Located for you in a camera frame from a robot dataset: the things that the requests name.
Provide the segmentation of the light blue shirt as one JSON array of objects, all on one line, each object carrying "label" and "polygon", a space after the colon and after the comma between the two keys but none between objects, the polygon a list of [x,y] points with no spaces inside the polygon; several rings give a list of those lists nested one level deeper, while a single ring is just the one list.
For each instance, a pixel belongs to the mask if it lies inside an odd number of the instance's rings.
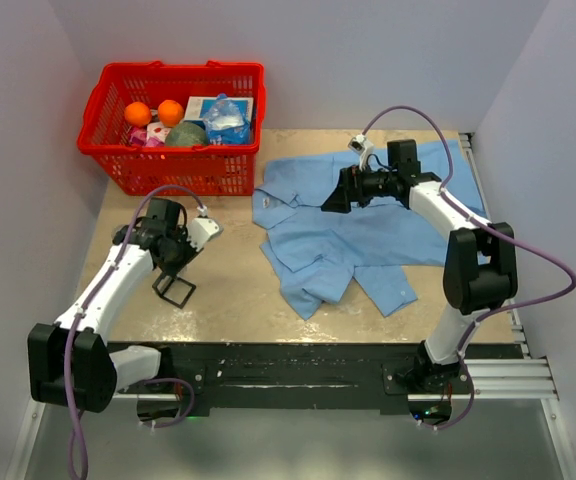
[{"label": "light blue shirt", "polygon": [[253,221],[267,234],[261,250],[282,297],[304,320],[322,303],[338,303],[352,281],[389,316],[417,298],[404,266],[445,261],[441,235],[392,198],[348,214],[321,210],[341,169],[355,161],[349,151],[277,159],[253,193]]}]

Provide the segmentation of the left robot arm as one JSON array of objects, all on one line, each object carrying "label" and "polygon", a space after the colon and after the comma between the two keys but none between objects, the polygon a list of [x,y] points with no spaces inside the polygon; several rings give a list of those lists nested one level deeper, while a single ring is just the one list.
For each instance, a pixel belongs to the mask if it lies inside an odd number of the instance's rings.
[{"label": "left robot arm", "polygon": [[222,232],[204,206],[188,219],[178,202],[153,198],[143,216],[119,228],[109,254],[79,298],[51,324],[36,324],[27,338],[34,400],[99,413],[114,394],[142,382],[168,390],[175,368],[160,350],[129,346],[110,352],[108,335],[125,304],[153,272],[164,298],[180,272]]}]

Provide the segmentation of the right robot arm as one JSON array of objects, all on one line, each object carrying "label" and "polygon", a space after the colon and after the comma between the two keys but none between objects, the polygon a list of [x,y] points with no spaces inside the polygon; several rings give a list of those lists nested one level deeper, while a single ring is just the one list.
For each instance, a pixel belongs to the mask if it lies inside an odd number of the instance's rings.
[{"label": "right robot arm", "polygon": [[478,315],[498,309],[517,292],[515,249],[496,237],[510,236],[513,230],[469,210],[442,186],[438,175],[423,171],[415,141],[389,142],[388,163],[378,170],[369,165],[374,146],[365,135],[353,137],[349,148],[359,163],[340,170],[322,211],[347,214],[354,205],[366,207],[375,198],[392,197],[447,241],[447,305],[432,334],[418,347],[411,369],[397,378],[408,392],[437,392],[459,375]]}]

